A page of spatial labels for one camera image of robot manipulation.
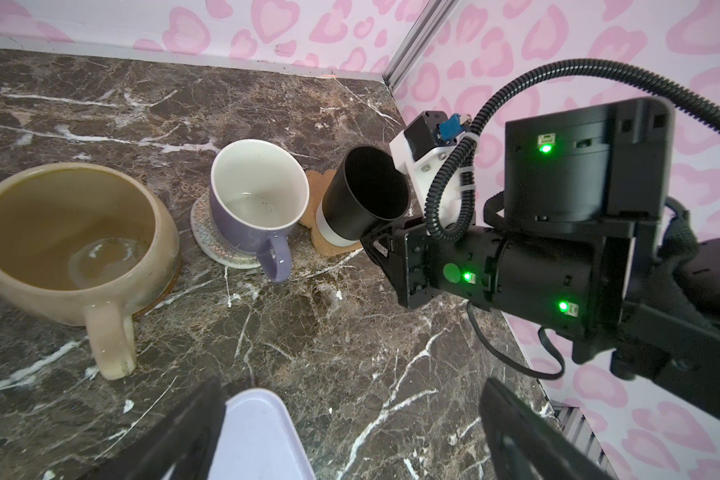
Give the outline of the yellow beige mug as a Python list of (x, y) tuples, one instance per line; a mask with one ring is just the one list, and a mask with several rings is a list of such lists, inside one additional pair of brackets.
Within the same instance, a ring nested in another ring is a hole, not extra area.
[(133, 318), (163, 290), (178, 254), (167, 207), (114, 169), (55, 163), (0, 183), (0, 295), (85, 327), (107, 380), (135, 370)]

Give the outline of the black mug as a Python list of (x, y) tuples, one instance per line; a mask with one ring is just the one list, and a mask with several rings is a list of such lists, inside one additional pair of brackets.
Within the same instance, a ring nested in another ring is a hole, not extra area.
[(410, 194), (392, 157), (373, 146), (351, 149), (328, 184), (317, 212), (317, 228), (336, 247), (348, 247), (370, 229), (401, 218)]

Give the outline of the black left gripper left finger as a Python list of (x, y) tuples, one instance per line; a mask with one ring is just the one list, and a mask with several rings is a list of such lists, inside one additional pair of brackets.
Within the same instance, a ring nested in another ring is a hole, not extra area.
[(83, 479), (206, 479), (221, 434), (225, 390), (203, 382), (148, 434)]

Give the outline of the multicolour braided round coaster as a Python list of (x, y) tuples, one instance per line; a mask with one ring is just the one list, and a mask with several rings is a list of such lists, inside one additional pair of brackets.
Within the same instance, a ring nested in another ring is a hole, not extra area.
[(237, 270), (261, 267), (255, 255), (234, 250), (219, 233), (211, 215), (209, 188), (192, 205), (190, 226), (197, 245), (216, 263)]

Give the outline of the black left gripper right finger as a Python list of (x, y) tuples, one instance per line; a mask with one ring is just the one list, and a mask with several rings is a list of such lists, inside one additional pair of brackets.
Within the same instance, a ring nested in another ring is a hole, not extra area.
[(498, 479), (609, 477), (495, 378), (484, 384), (479, 414)]

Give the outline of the brown flower cork coaster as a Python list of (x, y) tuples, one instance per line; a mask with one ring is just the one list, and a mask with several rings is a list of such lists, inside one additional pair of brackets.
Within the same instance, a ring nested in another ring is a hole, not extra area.
[(324, 257), (335, 257), (361, 249), (359, 241), (349, 246), (333, 245), (326, 240), (319, 231), (317, 222), (319, 204), (335, 174), (336, 171), (334, 169), (326, 170), (324, 173), (316, 170), (308, 170), (306, 172), (310, 188), (309, 202), (305, 213), (299, 220), (299, 223), (310, 231), (311, 242), (315, 250)]

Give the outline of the lilac white mug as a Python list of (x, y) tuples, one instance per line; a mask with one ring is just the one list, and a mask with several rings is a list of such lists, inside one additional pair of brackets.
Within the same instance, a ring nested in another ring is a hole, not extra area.
[(309, 197), (301, 165), (267, 141), (235, 141), (212, 163), (209, 202), (216, 230), (232, 249), (254, 256), (275, 283), (291, 275), (288, 235), (306, 212)]

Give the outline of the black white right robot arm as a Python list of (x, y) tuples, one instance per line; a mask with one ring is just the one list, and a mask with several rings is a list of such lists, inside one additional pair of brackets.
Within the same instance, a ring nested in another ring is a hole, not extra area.
[(720, 420), (720, 315), (676, 280), (697, 253), (688, 212), (667, 195), (674, 110), (643, 97), (515, 120), (505, 188), (484, 222), (438, 241), (422, 218), (362, 239), (415, 309), (447, 292), (569, 339), (577, 364), (643, 377)]

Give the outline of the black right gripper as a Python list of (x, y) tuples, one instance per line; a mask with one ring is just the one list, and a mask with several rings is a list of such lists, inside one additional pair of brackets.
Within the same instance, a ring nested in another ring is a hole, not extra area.
[(379, 226), (361, 244), (405, 308), (449, 293), (545, 328), (586, 327), (593, 253), (584, 244), (479, 226), (458, 241), (438, 241), (423, 218)]

